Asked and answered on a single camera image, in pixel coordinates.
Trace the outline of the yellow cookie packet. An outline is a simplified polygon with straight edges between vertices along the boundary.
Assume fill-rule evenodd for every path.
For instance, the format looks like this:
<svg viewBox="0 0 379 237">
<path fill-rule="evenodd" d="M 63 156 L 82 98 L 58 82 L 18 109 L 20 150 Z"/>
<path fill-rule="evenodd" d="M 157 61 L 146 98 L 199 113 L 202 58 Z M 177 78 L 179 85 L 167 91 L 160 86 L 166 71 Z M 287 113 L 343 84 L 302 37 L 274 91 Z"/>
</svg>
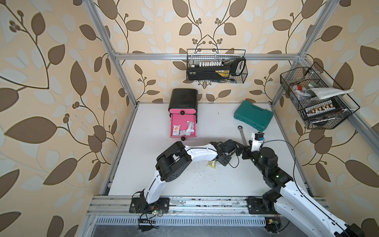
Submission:
<svg viewBox="0 0 379 237">
<path fill-rule="evenodd" d="M 207 166 L 209 168 L 216 169 L 216 161 L 209 161 Z"/>
</svg>

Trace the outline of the white cookie packet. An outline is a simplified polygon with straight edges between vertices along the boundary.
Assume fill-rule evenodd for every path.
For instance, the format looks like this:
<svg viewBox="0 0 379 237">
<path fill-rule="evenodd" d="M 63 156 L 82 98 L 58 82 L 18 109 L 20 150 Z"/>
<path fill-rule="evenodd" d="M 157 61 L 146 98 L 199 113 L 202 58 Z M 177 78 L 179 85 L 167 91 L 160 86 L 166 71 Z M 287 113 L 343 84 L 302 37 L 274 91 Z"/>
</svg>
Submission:
<svg viewBox="0 0 379 237">
<path fill-rule="evenodd" d="M 187 121 L 187 124 L 188 124 L 188 128 L 186 132 L 189 134 L 191 134 L 192 132 L 195 132 L 194 130 L 195 123 L 193 121 Z"/>
<path fill-rule="evenodd" d="M 190 136 L 191 135 L 191 131 L 180 130 L 179 135 L 180 136 Z"/>
<path fill-rule="evenodd" d="M 173 125 L 172 126 L 172 136 L 179 136 L 180 135 L 180 125 Z"/>
</svg>

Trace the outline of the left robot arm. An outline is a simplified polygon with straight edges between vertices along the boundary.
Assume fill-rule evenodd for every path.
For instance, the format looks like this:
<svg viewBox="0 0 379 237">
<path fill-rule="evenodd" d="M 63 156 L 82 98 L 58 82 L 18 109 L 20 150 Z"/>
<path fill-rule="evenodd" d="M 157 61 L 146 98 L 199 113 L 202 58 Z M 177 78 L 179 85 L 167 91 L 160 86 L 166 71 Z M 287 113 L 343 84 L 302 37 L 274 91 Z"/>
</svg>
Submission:
<svg viewBox="0 0 379 237">
<path fill-rule="evenodd" d="M 238 149 L 239 144 L 231 139 L 192 147 L 175 142 L 158 156 L 153 179 L 140 193 L 142 207 L 156 203 L 167 183 L 177 179 L 192 162 L 217 161 L 227 166 Z"/>
</svg>

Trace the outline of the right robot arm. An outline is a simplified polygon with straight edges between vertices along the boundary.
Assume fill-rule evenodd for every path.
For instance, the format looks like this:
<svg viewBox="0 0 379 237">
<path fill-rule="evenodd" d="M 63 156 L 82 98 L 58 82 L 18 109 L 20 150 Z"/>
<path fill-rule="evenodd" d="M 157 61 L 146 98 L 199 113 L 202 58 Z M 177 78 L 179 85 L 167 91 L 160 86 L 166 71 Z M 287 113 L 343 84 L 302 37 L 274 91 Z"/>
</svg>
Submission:
<svg viewBox="0 0 379 237">
<path fill-rule="evenodd" d="M 235 152 L 252 161 L 270 190 L 263 195 L 266 212 L 275 210 L 309 237 L 363 237 L 356 224 L 347 224 L 325 209 L 278 166 L 274 150 L 262 147 L 252 151 L 241 146 Z"/>
</svg>

